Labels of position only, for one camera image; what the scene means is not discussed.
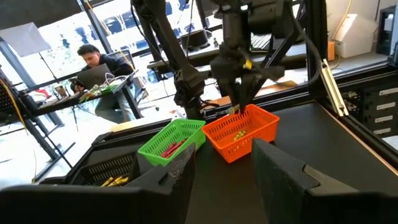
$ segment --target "keyboard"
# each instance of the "keyboard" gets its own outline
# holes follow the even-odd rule
[[[271,35],[251,35],[251,45],[254,50],[268,50],[267,45]]]

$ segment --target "red object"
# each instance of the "red object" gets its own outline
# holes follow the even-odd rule
[[[50,97],[49,93],[47,93],[47,91],[45,89],[39,89],[36,90],[37,93],[43,93],[45,95],[45,97]]]
[[[171,148],[168,153],[165,155],[166,158],[170,158],[173,153],[185,142],[186,139],[182,140],[180,143],[176,144],[173,148]]]
[[[166,153],[171,150],[177,143],[173,142],[160,156],[165,157]]]
[[[202,131],[223,158],[231,163],[251,152],[254,138],[261,138],[267,142],[275,140],[278,122],[278,116],[256,105],[247,105],[244,114],[224,116],[202,127]],[[247,134],[234,141],[240,130],[245,130]]]

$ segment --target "person's hair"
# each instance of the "person's hair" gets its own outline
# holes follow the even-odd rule
[[[89,53],[97,53],[97,52],[99,53],[100,50],[98,50],[97,47],[95,47],[94,45],[91,45],[91,44],[82,45],[81,47],[79,47],[79,50],[77,50],[77,54],[79,56],[89,54]]]

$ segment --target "floor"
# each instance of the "floor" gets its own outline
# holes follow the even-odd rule
[[[343,58],[338,66],[333,70],[335,75],[343,75],[346,71],[353,68],[362,67],[373,63],[385,61],[386,56],[377,54],[365,54],[353,58]],[[285,77],[280,81],[292,80],[301,85],[307,82],[307,70],[305,68],[286,71]],[[215,80],[206,81],[205,94],[201,96],[203,100],[214,100],[220,98],[218,90],[215,88]],[[267,81],[264,86],[273,85],[272,81]],[[139,108],[144,117],[169,116],[171,111],[183,113],[183,110],[174,103],[175,87],[173,79],[169,78],[164,82],[158,82],[147,86],[149,97],[144,99]],[[58,111],[57,114],[65,123],[65,126],[58,128],[51,134],[51,138],[56,144],[68,146],[72,142],[76,144],[66,153],[66,158],[74,165],[90,147],[90,144],[99,134],[107,132],[114,124],[93,115],[95,102],[82,105],[81,109],[72,111],[65,109]],[[77,126],[73,117],[73,112],[77,116]],[[45,118],[40,118],[46,126],[51,125]],[[20,128],[20,124],[5,126],[0,128],[0,134],[13,129]],[[385,139],[386,142],[398,149],[398,136]],[[18,131],[5,136],[0,136],[0,189],[19,184],[29,184],[35,173],[40,172],[48,163],[50,158],[40,148],[32,136],[27,136],[25,131]],[[65,161],[60,159],[56,165],[47,173],[46,177],[65,175],[70,168]]]

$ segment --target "orange basket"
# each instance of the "orange basket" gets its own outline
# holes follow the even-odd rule
[[[244,114],[224,116],[206,126],[203,132],[228,163],[251,152],[254,138],[267,142],[275,140],[279,117],[256,105],[247,105]],[[235,140],[237,134],[246,135]]]

